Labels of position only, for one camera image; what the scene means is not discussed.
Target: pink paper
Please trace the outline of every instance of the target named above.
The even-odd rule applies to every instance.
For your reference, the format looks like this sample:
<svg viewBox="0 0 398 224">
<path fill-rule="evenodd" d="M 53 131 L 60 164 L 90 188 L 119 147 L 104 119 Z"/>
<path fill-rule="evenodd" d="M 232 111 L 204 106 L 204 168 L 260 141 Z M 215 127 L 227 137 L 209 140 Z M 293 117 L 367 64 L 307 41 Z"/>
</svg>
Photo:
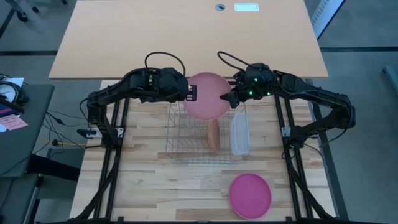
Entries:
<svg viewBox="0 0 398 224">
<path fill-rule="evenodd" d="M 27 123 L 25 123 L 25 121 L 13 114 L 0 118 L 0 124 L 5 126 L 10 131 L 27 126 Z"/>
</svg>

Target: wire dish rack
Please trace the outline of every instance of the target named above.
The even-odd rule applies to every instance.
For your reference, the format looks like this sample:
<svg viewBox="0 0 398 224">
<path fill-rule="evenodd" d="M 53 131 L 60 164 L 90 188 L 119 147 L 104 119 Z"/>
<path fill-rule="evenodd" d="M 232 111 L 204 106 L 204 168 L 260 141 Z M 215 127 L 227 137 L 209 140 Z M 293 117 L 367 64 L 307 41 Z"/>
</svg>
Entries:
<svg viewBox="0 0 398 224">
<path fill-rule="evenodd" d="M 174 163 L 193 164 L 240 164 L 249 155 L 235 156 L 230 148 L 230 125 L 236 113 L 246 113 L 241 103 L 218 119 L 220 149 L 212 151 L 208 144 L 208 121 L 190 116 L 182 102 L 172 103 L 167 123 L 166 155 Z"/>
</svg>

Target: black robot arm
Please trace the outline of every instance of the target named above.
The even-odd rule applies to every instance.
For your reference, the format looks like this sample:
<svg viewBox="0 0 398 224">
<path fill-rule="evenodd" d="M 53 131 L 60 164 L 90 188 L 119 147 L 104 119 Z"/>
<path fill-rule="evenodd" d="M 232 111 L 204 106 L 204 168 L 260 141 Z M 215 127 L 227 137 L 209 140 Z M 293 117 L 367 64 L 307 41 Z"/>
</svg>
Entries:
<svg viewBox="0 0 398 224">
<path fill-rule="evenodd" d="M 145 102 L 195 101 L 196 86 L 174 68 L 138 68 L 125 74 L 116 84 L 92 92 L 87 98 L 88 122 L 96 125 L 102 134 L 102 145 L 118 146 L 118 132 L 106 117 L 106 106 L 125 98 L 139 98 Z"/>
<path fill-rule="evenodd" d="M 284 128 L 284 137 L 289 144 L 303 148 L 308 137 L 331 128 L 347 130 L 355 126 L 355 108 L 348 97 L 314 87 L 293 74 L 270 70 L 263 63 L 248 65 L 233 76 L 237 85 L 231 92 L 220 96 L 229 101 L 232 108 L 248 99 L 260 100 L 264 96 L 276 95 L 286 99 L 304 99 L 331 108 L 328 116 L 306 126 Z"/>
</svg>

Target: clear plastic container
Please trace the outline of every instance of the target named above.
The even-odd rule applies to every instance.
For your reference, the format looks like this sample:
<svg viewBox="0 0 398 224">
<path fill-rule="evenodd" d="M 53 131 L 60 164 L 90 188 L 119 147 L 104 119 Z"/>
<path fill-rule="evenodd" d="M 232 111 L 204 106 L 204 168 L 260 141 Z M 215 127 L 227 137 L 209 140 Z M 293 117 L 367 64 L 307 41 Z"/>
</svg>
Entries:
<svg viewBox="0 0 398 224">
<path fill-rule="evenodd" d="M 235 156 L 250 153 L 250 137 L 248 116 L 246 113 L 236 113 L 231 122 L 230 141 L 232 154 Z"/>
</svg>

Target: light wood surface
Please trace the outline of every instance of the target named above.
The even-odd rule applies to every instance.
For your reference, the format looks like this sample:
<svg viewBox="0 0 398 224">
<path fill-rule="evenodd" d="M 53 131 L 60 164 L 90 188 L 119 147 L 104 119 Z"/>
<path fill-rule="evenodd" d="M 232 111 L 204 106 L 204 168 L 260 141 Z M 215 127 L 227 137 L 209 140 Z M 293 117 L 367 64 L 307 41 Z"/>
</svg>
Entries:
<svg viewBox="0 0 398 224">
<path fill-rule="evenodd" d="M 258 1 L 258 12 L 236 12 L 234 3 L 78 1 L 49 77 L 121 78 L 143 67 L 145 56 L 153 51 L 178 56 L 187 76 L 213 72 L 232 77 L 237 71 L 218 59 L 219 50 L 299 77 L 328 76 L 303 0 Z M 216 4 L 226 9 L 217 11 Z M 165 55 L 154 55 L 148 63 L 182 71 L 175 59 Z"/>
<path fill-rule="evenodd" d="M 101 87 L 113 83 L 116 82 L 103 81 Z M 281 158 L 283 149 L 274 98 L 248 101 L 246 105 L 251 141 L 250 160 L 244 164 L 209 166 L 171 163 L 165 157 L 169 104 L 141 104 L 138 100 L 131 100 L 112 219 L 125 216 L 125 220 L 242 220 L 229 206 L 228 189 L 235 177 L 248 172 L 263 177 L 272 190 L 271 209 L 261 220 L 294 217 L 286 165 Z M 297 125 L 311 122 L 306 101 L 292 101 L 292 110 Z M 112 111 L 113 105 L 110 105 L 109 119 Z M 99 143 L 100 139 L 88 141 L 88 145 Z M 307 144 L 318 148 L 314 139 L 309 139 Z M 334 215 L 320 155 L 309 147 L 301 152 L 310 191 L 325 210 Z M 71 217 L 77 216 L 95 194 L 103 157 L 102 148 L 86 150 Z M 300 204 L 303 205 L 301 193 L 299 195 Z"/>
</svg>

